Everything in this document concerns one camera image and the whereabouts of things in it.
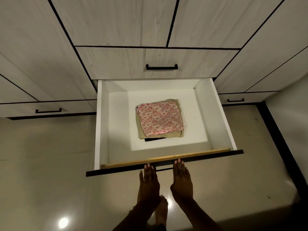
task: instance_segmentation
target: tiled floor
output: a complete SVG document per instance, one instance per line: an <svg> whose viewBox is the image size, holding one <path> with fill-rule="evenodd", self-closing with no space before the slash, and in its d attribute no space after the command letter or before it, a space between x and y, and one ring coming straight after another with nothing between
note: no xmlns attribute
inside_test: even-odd
<svg viewBox="0 0 308 231"><path fill-rule="evenodd" d="M239 230L241 217L287 208L297 190L257 108L224 110L244 154L186 166L199 205L226 230ZM136 203L139 171L86 178L93 168L94 135L95 116L0 119L1 231L59 230L63 217L69 220L63 230L112 230L127 215ZM167 229L190 229L171 195L172 171L158 177L169 201ZM289 211L281 214L277 220Z"/></svg>

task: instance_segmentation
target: floral pattern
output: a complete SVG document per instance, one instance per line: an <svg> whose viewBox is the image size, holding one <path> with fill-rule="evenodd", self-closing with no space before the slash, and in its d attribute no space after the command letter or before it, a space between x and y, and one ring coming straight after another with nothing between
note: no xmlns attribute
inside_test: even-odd
<svg viewBox="0 0 308 231"><path fill-rule="evenodd" d="M141 104L137 107L145 136L171 131L183 131L184 124L176 101Z"/></svg>

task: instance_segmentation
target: stack of folded clothes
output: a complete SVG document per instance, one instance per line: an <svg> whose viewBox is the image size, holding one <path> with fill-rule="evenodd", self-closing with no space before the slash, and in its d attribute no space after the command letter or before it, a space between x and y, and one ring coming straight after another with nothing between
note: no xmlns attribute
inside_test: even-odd
<svg viewBox="0 0 308 231"><path fill-rule="evenodd" d="M136 107L139 139L184 136L184 124L178 100L168 99Z"/></svg>

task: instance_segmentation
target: person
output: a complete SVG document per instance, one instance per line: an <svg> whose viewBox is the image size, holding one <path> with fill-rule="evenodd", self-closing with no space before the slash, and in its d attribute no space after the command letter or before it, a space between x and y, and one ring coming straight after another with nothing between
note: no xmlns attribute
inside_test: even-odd
<svg viewBox="0 0 308 231"><path fill-rule="evenodd" d="M168 203L159 195L160 184L156 171L149 163L144 165L139 174L140 186L137 196L137 204L119 223L113 231L119 230L145 230L147 221L152 213L156 212L156 231L165 231L167 222ZM184 211L194 230L221 230L193 199L193 183L190 173L180 159L173 164L173 184L170 189L175 202Z"/></svg>

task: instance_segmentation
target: person's left hand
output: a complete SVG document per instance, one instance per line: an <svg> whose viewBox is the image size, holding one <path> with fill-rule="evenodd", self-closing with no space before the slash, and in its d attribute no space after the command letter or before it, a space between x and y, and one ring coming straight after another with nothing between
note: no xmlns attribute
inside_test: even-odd
<svg viewBox="0 0 308 231"><path fill-rule="evenodd" d="M149 163L144 165L144 177L142 170L139 174L140 187L138 192L137 202L152 199L154 197L160 198L159 189L160 185L157 179L156 171Z"/></svg>

